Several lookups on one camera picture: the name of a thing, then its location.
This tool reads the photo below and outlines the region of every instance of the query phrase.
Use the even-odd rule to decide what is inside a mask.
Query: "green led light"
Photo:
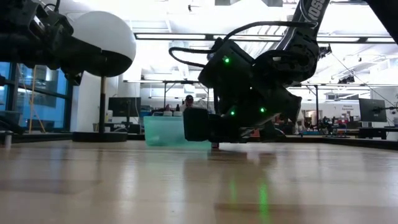
[[[224,56],[223,60],[224,60],[224,63],[230,63],[231,62],[231,60],[227,56]]]

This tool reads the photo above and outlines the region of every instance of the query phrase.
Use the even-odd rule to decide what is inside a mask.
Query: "fluorescent light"
[[[382,42],[382,43],[392,43],[395,44],[393,38],[391,37],[371,37],[366,40],[366,42]]]
[[[214,35],[213,38],[225,38],[225,35]],[[269,42],[279,42],[282,37],[279,36],[268,36],[268,35],[234,35],[229,38],[230,40],[251,40],[251,41],[269,41]]]
[[[137,39],[159,39],[159,40],[204,40],[201,34],[136,34]]]
[[[185,96],[184,97],[178,97],[178,96],[150,96],[148,97],[148,99],[173,99],[173,100],[185,100]],[[207,97],[204,98],[200,98],[200,97],[194,97],[194,100],[207,100]]]
[[[164,33],[135,33],[137,40],[209,40],[225,38],[225,35],[217,34],[164,34]],[[283,35],[234,35],[230,39],[235,41],[254,42],[280,42]],[[394,44],[391,37],[377,37],[365,35],[344,35],[344,36],[318,36],[319,44]]]
[[[125,80],[128,83],[163,83],[160,80]]]
[[[302,101],[303,103],[315,103],[316,100],[315,99],[306,99]],[[318,100],[319,103],[327,103],[327,102],[352,102],[352,103],[358,103],[359,100]]]
[[[357,41],[359,41],[359,38],[358,37],[318,37],[317,41],[318,42],[326,42],[326,43],[357,42]]]
[[[317,85],[319,89],[323,86],[340,86],[340,87],[397,87],[395,84],[337,84],[337,83],[301,83],[302,86],[315,86]]]

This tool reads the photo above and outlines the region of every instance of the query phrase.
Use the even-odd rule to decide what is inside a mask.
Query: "wire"
[[[43,8],[46,9],[49,6],[52,6],[52,7],[54,7],[54,12],[59,12],[60,4],[61,4],[61,0],[57,0],[57,2],[55,4],[48,3]]]
[[[250,24],[246,24],[244,26],[238,27],[235,30],[232,30],[229,34],[227,34],[224,39],[223,39],[223,44],[233,35],[240,33],[244,30],[247,30],[252,27],[256,26],[287,26],[287,27],[298,27],[298,28],[312,28],[315,27],[316,24],[312,22],[292,22],[292,21],[259,21],[259,22],[252,22]],[[169,54],[172,58],[174,58],[176,61],[184,63],[185,65],[191,65],[191,66],[196,66],[196,67],[201,67],[204,68],[205,65],[201,63],[196,63],[196,62],[189,62],[186,60],[182,60],[177,58],[174,55],[174,51],[178,52],[186,52],[186,53],[191,53],[191,54],[212,54],[215,53],[218,49],[221,48],[223,44],[220,44],[218,47],[215,47],[210,50],[201,50],[201,49],[188,49],[184,47],[171,47],[169,48]]]
[[[49,7],[49,6],[52,6],[52,7],[56,7],[56,5],[55,4],[52,4],[52,3],[48,3],[48,4],[46,4],[43,8],[44,9],[46,9],[47,7]]]
[[[358,79],[360,82],[362,82],[364,85],[366,85],[370,90],[372,90],[373,92],[375,92],[375,94],[379,95],[381,98],[383,98],[384,100],[386,100],[386,101],[387,101],[388,103],[390,103],[392,106],[395,106],[393,103],[391,103],[391,101],[387,100],[387,99],[386,99],[385,97],[383,97],[380,93],[378,93],[376,90],[374,90],[372,87],[370,87],[367,83],[365,83],[365,82],[362,81],[360,78],[358,78],[358,76],[356,76],[356,75],[354,74],[353,71],[351,71],[349,68],[347,68],[347,66],[346,66],[343,62],[341,62],[341,60],[340,60],[338,57],[336,57],[336,55],[334,55],[334,53],[331,53],[331,54],[332,54],[332,56],[334,56],[334,58],[335,58],[337,61],[339,61],[339,63],[340,63],[342,66],[344,66],[345,69],[347,69],[347,71],[349,71],[350,74],[352,74],[356,79]]]
[[[60,4],[61,4],[61,0],[57,0],[57,2],[55,3],[55,7],[54,7],[55,12],[59,12]]]

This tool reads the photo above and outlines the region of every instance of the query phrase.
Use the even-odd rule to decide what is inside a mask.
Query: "black stand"
[[[106,133],[105,132],[105,99],[106,99],[106,77],[101,77],[101,95],[99,97],[99,122],[98,132],[72,133],[72,141],[74,142],[125,142],[127,141],[127,133]]]
[[[130,130],[130,114],[131,114],[130,104],[131,104],[131,102],[129,100],[127,100],[126,104],[127,104],[127,116],[126,116],[126,124],[124,124],[124,127],[126,128],[127,133],[128,133]]]
[[[318,85],[315,85],[315,97],[316,97],[316,104],[317,104],[317,129],[319,129],[319,98],[318,98]]]

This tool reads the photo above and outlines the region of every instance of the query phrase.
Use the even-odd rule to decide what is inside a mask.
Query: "ceiling light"
[[[204,40],[201,34],[136,34],[136,39],[141,40]]]
[[[225,38],[225,35],[214,35],[213,38]],[[241,40],[241,41],[269,41],[269,42],[279,42],[282,40],[281,36],[269,36],[269,35],[234,35],[229,38],[230,40]]]
[[[128,83],[163,83],[160,80],[125,80]]]
[[[318,37],[317,41],[325,43],[357,42],[359,37]]]
[[[394,39],[391,37],[371,37],[368,38],[366,42],[380,42],[380,43],[390,43],[390,44],[396,43]]]
[[[352,86],[361,86],[361,87],[397,87],[398,85],[395,84],[337,84],[337,83],[301,83],[302,86],[318,86],[321,88],[322,86],[347,86],[347,87],[352,87]]]
[[[184,97],[179,97],[179,96],[166,96],[166,97],[164,97],[164,96],[149,96],[148,97],[148,99],[174,99],[174,100],[185,100],[185,96]],[[203,97],[203,98],[200,98],[200,97],[194,97],[193,98],[194,100],[207,100],[207,97]]]

